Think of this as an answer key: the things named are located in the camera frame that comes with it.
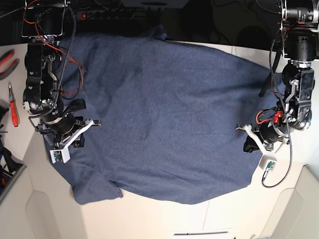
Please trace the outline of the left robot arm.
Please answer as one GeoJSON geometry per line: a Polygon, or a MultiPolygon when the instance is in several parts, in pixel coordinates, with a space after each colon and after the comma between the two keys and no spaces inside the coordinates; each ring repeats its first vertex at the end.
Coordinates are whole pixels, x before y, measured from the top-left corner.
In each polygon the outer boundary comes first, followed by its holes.
{"type": "Polygon", "coordinates": [[[319,59],[319,2],[279,0],[277,6],[281,22],[271,46],[279,46],[275,57],[269,58],[270,74],[259,96],[270,89],[278,101],[276,106],[257,113],[257,126],[252,129],[257,139],[248,136],[243,146],[248,153],[260,149],[258,142],[271,151],[275,142],[311,124],[315,87],[311,65],[319,59]]]}

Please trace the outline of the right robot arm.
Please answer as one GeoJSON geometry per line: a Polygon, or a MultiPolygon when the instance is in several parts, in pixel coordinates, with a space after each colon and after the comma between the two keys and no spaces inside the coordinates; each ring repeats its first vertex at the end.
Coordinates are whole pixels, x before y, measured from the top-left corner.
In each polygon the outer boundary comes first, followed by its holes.
{"type": "Polygon", "coordinates": [[[36,132],[47,140],[53,149],[62,149],[66,143],[83,148],[85,127],[83,117],[74,113],[86,109],[84,99],[77,95],[84,83],[86,69],[71,53],[70,47],[58,46],[56,38],[63,34],[63,23],[69,12],[73,23],[75,14],[67,0],[29,0],[23,12],[22,35],[31,42],[27,45],[24,64],[27,79],[22,97],[23,107],[36,132]],[[75,64],[79,84],[74,92],[63,90],[63,76],[68,63],[75,64]]]}

